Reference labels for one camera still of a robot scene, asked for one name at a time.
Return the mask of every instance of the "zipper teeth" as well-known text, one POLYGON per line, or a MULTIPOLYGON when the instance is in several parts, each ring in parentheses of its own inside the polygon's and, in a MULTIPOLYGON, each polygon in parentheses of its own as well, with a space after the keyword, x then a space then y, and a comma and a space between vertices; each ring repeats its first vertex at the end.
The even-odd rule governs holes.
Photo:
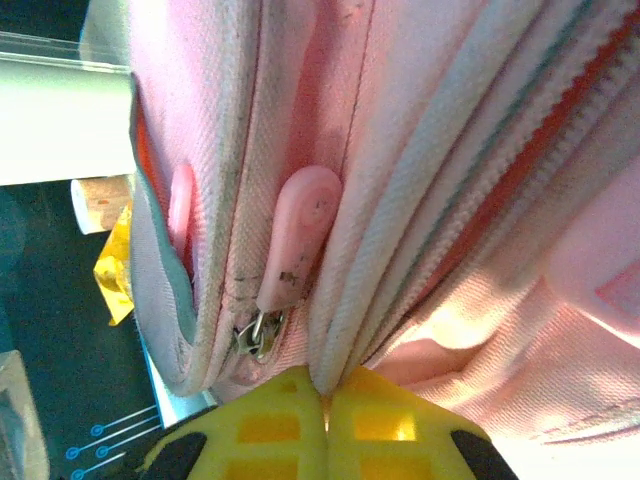
MULTIPOLYGON (((518 219, 544 193, 558 169, 570 160, 623 88, 638 73, 639 67, 640 36, 634 32, 634 36, 616 56, 612 65, 607 67, 602 77, 591 88, 584 103, 578 107, 569 124, 563 128, 550 152, 541 159, 539 166, 526 180, 509 209, 492 222, 484 239, 470 252, 467 259, 456 269, 455 274, 447 279, 448 286, 455 286, 461 278, 468 276, 495 251, 498 244, 512 231, 518 219)), ((445 287, 443 290, 450 291, 450 288, 445 287)))
POLYGON ((444 260, 464 227, 469 223, 509 167, 515 162, 518 153, 531 140, 533 133, 543 124, 553 107, 560 102, 564 92, 571 88, 573 80, 582 73, 584 66, 595 58, 598 48, 607 43, 611 32, 620 26, 626 12, 620 12, 619 10, 620 8, 607 12, 606 20, 598 18, 599 28, 583 44, 576 47, 576 52, 569 52, 572 57, 580 60, 568 65, 563 71, 556 73, 555 75, 559 78, 552 78, 550 82, 542 87, 542 92, 534 97, 533 104, 527 108, 531 113, 527 114, 525 111, 525 117, 518 122, 513 134, 509 135, 509 142, 506 142, 506 145, 500 148, 489 168, 481 173, 477 187, 462 198, 459 211, 454 214, 451 221, 451 227, 444 232, 444 236, 434 248, 433 254, 430 255, 431 261, 427 264, 428 272, 433 272, 444 260))
MULTIPOLYGON (((445 236, 440 239, 433 254, 430 255, 431 261, 425 266, 429 275, 430 272, 435 270, 437 265, 443 261, 473 214, 509 166, 515 161, 518 152, 522 151, 533 132, 542 125, 553 106, 559 102, 564 92, 570 88, 573 79, 578 77, 583 66, 595 57, 598 48, 607 43, 611 32, 620 26, 620 16, 622 16, 622 14, 619 11, 609 12, 609 21, 603 22, 600 29, 591 36, 590 41, 586 42, 587 44, 580 49, 583 53, 583 56, 580 57, 583 59, 580 65, 567 67, 560 79, 561 81, 544 87, 545 90, 552 90, 552 92, 544 92, 540 101, 538 101, 538 99, 534 100, 537 104, 542 101, 548 102, 548 106, 535 109, 536 112, 534 113, 541 115, 533 119, 525 119, 521 125, 518 125, 517 132, 514 134, 517 136, 516 141, 514 141, 511 146, 503 147, 503 149, 510 154, 499 155, 498 161, 494 162, 495 165, 489 171, 482 174, 483 178, 480 185, 478 185, 474 191, 467 193, 467 198, 463 204, 464 208, 462 211, 456 213, 449 230, 445 233, 445 236), (613 22, 610 18, 612 14, 615 15, 615 21, 613 22)), ((443 298, 445 295, 444 292, 450 291, 450 287, 455 286, 461 276, 475 268, 477 263, 480 262, 488 252, 492 251, 504 235, 510 231, 511 226, 519 216, 538 198, 540 193, 542 193, 542 190, 544 190, 544 187, 549 183, 555 172, 578 148, 581 141, 597 123, 602 114, 606 112, 619 92, 638 71, 639 66, 640 28, 635 28, 632 36, 625 42, 625 47, 616 54, 612 65, 604 70, 601 78, 590 90, 587 99, 572 116, 570 123, 563 129, 561 138, 554 142, 550 153, 545 156, 544 160, 542 160, 540 165, 537 166, 535 171, 530 175, 529 180, 527 180, 526 185, 523 186, 518 198, 512 203, 509 210, 496 218, 493 222, 494 228, 491 229, 491 233, 485 236, 485 240, 481 241, 481 243, 470 252, 469 257, 467 257, 468 260, 465 260, 463 264, 455 270, 454 275, 449 276, 445 280, 449 288, 439 288, 438 293, 436 293, 437 297, 434 297, 433 300, 443 298)), ((529 108, 535 108, 536 103, 530 105, 529 108)), ((378 350, 379 353, 375 353, 375 350, 377 350, 376 347, 374 347, 373 350, 369 350, 369 354, 366 356, 366 358, 369 358, 368 361, 377 362, 386 358, 393 350, 395 339, 401 338, 410 328, 411 323, 407 322, 406 324, 401 323, 400 325, 396 325, 396 328, 392 327, 384 332, 386 335, 382 338, 386 340, 382 342, 384 346, 383 350, 378 350)))

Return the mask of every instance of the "yellow plastic object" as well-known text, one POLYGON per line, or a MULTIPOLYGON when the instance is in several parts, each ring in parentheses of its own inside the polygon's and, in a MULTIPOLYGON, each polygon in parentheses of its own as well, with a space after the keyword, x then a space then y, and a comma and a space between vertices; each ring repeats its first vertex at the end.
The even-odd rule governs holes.
POLYGON ((476 480, 455 430, 489 440, 469 420, 359 368, 333 397, 329 478, 476 480))
POLYGON ((93 275, 111 312, 109 325, 118 325, 133 310, 129 267, 131 202, 118 217, 107 239, 93 275))
POLYGON ((456 431, 489 440, 474 423, 364 368, 326 400, 314 389, 307 369, 296 367, 178 426, 144 457, 141 470, 149 476, 142 478, 165 478, 166 471, 157 470, 161 452, 163 464, 175 464, 185 455, 174 450, 167 459, 169 444, 201 433, 206 443, 195 465, 188 477, 175 478, 476 480, 452 439, 456 431))
POLYGON ((189 480, 326 479, 327 438, 320 396, 306 368, 293 368, 248 395, 164 437, 147 455, 189 433, 207 443, 189 480))

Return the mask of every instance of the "pink zipper pull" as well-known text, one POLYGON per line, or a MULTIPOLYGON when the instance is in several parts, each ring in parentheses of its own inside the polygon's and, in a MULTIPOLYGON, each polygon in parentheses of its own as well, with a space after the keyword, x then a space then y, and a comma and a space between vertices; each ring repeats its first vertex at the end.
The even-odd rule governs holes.
POLYGON ((302 296, 335 220, 341 196, 338 176, 320 166, 298 170, 282 187, 273 218, 267 266, 256 299, 259 311, 256 319, 236 334, 241 353, 260 357, 271 348, 284 320, 283 312, 302 296), (265 335, 263 330, 269 319, 277 328, 270 328, 265 335))
POLYGON ((180 261, 184 264, 187 247, 191 197, 193 196, 193 172, 189 165, 178 165, 171 179, 171 200, 167 229, 169 240, 180 261))

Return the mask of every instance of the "metal zipper slider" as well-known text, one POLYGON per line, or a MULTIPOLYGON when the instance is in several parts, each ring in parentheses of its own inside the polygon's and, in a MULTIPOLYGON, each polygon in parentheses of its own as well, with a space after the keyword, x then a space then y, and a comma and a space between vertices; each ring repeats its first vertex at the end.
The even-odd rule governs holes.
POLYGON ((341 195, 338 176, 320 166, 298 170, 282 187, 256 299, 258 310, 249 325, 234 335, 238 353, 260 359, 273 348, 285 312, 302 296, 311 267, 335 220, 341 195))

